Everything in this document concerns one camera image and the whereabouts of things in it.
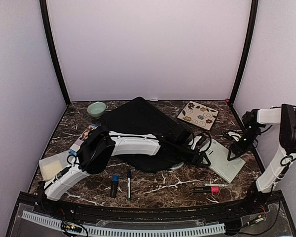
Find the pale green notebook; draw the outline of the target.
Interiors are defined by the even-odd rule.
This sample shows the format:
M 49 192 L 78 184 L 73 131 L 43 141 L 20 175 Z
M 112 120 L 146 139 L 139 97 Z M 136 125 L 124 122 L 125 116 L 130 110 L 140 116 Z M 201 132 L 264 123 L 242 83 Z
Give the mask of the pale green notebook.
M 228 161 L 228 152 L 229 150 L 226 147 L 212 139 L 206 155 L 211 163 L 209 168 L 227 183 L 231 184 L 246 162 L 241 158 Z

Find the black student backpack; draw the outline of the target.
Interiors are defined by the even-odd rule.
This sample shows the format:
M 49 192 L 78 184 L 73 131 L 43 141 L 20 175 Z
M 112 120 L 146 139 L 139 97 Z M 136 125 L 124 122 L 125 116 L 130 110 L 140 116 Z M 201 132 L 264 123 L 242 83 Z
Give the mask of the black student backpack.
M 184 162 L 180 154 L 187 146 L 192 131 L 183 124 L 173 121 L 150 102 L 137 97 L 126 104 L 106 112 L 101 125 L 108 130 L 125 134 L 153 134 L 160 138 L 161 147 L 156 155 L 119 155 L 118 158 L 146 173 L 168 170 Z

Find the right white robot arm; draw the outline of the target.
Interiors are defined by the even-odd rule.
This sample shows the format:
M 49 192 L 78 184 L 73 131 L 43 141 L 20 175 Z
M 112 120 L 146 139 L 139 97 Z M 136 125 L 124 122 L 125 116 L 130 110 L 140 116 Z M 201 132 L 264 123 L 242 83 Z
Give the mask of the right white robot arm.
M 246 214 L 253 214 L 267 202 L 277 183 L 296 161 L 296 106 L 282 104 L 270 109 L 253 109 L 242 116 L 242 123 L 245 129 L 239 140 L 229 146 L 228 161 L 246 153 L 256 138 L 269 127 L 279 126 L 277 151 L 262 175 L 249 187 L 240 204 Z

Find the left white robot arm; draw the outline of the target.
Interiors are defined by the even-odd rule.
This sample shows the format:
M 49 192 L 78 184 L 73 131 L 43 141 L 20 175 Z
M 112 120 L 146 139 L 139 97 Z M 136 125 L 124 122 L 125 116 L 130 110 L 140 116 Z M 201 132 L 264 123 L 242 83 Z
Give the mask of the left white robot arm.
M 66 166 L 40 182 L 37 190 L 40 206 L 49 215 L 60 211 L 57 202 L 62 195 L 82 179 L 103 172 L 111 157 L 139 156 L 177 158 L 198 167 L 211 165 L 205 150 L 196 149 L 194 134 L 184 129 L 183 140 L 174 134 L 127 134 L 98 126 L 92 130 L 75 154 L 68 154 Z

